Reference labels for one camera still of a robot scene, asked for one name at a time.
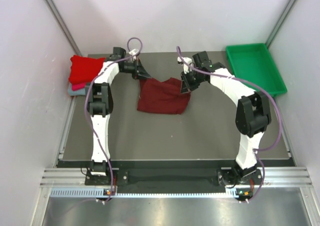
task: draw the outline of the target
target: white backdrop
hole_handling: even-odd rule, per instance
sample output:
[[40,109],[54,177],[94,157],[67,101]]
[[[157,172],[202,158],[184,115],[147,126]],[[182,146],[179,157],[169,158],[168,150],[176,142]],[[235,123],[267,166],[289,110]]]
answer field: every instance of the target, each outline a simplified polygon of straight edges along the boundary
[[221,51],[264,43],[288,0],[53,0],[84,55],[130,37],[144,52]]
[[277,98],[295,159],[320,197],[320,1],[298,0],[270,47],[288,92]]
[[73,51],[44,0],[0,8],[0,225],[27,226],[61,140]]

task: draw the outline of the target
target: gray floor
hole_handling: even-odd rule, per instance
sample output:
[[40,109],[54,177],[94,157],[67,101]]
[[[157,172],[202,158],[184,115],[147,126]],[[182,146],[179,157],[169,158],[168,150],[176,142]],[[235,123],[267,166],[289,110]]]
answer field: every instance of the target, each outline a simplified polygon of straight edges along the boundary
[[[184,52],[191,57],[195,52]],[[213,63],[227,67],[225,52],[209,52]],[[90,55],[92,58],[102,54]],[[180,78],[183,70],[177,54],[142,53],[142,65],[159,81]],[[113,160],[208,160],[235,159],[240,133],[235,125],[236,106],[219,89],[209,83],[192,92],[182,115],[150,114],[137,111],[139,82],[130,74],[120,73],[111,86],[114,110],[109,122],[109,150]],[[76,99],[74,115],[64,151],[64,160],[91,160],[93,137],[84,117],[84,96]],[[278,122],[273,108],[260,148],[270,146],[277,137]],[[263,159],[287,159],[281,139],[278,146],[261,152]]]
[[263,188],[251,203],[214,198],[115,198],[105,206],[50,198],[44,226],[310,226],[298,188]]

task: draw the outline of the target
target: green plastic bin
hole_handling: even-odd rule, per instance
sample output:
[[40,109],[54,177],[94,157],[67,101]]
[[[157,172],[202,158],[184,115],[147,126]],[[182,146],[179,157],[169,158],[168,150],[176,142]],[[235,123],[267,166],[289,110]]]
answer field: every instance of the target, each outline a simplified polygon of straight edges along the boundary
[[287,87],[264,43],[230,45],[226,57],[232,73],[248,80],[275,97],[287,92]]

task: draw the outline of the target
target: dark red cloth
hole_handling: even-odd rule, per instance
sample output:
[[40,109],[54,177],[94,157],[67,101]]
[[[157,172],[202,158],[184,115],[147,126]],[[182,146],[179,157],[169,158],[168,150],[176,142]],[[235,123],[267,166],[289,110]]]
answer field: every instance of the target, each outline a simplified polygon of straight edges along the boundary
[[180,93],[182,82],[176,78],[160,82],[154,78],[140,80],[138,111],[154,114],[182,114],[190,93]]
[[90,58],[74,55],[70,58],[71,72],[69,82],[71,84],[81,84],[91,82],[100,72],[105,58]]

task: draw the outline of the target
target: gray tabletop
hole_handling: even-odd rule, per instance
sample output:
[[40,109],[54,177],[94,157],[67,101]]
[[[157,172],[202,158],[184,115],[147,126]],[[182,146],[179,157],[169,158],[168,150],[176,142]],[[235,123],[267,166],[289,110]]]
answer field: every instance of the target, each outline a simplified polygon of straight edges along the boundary
[[[191,57],[195,53],[184,52],[183,56]],[[213,63],[221,62],[229,67],[224,52],[208,52],[208,55]],[[174,52],[142,53],[140,59],[148,73],[159,81],[179,79],[183,70]],[[236,106],[209,83],[202,83],[191,93],[181,115],[137,111],[139,81],[133,80],[130,74],[118,74],[111,91],[114,109],[108,144],[112,160],[227,160],[237,156],[240,133],[235,125]],[[91,160],[93,133],[84,117],[84,102],[84,96],[76,98],[64,160]],[[271,118],[260,148],[270,146],[277,137],[279,126],[273,108]],[[259,155],[263,159],[289,158],[283,139],[275,149]]]

